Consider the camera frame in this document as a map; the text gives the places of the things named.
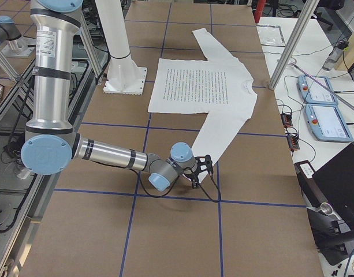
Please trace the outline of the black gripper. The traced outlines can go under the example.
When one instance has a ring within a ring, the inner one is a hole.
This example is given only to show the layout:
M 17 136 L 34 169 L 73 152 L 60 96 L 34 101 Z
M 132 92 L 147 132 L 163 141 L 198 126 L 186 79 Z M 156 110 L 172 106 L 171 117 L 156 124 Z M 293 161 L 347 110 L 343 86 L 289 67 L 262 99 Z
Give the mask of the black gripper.
M 199 188 L 199 182 L 198 182 L 198 173 L 196 173 L 192 168 L 186 167 L 184 169 L 184 177 L 192 181 L 192 188 L 193 189 L 198 189 Z

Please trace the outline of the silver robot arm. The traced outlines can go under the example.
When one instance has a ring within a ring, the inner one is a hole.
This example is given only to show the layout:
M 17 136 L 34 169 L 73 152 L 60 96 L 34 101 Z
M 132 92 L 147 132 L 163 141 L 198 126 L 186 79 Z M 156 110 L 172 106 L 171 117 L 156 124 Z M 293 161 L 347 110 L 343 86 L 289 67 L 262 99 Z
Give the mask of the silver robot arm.
M 32 1 L 36 24 L 33 116 L 26 124 L 21 149 L 25 167 L 40 175 L 62 171 L 72 159 L 149 172 L 149 181 L 163 191 L 179 176 L 199 184 L 198 160 L 186 143 L 172 146 L 170 157 L 137 152 L 83 137 L 68 121 L 74 35 L 80 30 L 81 1 Z

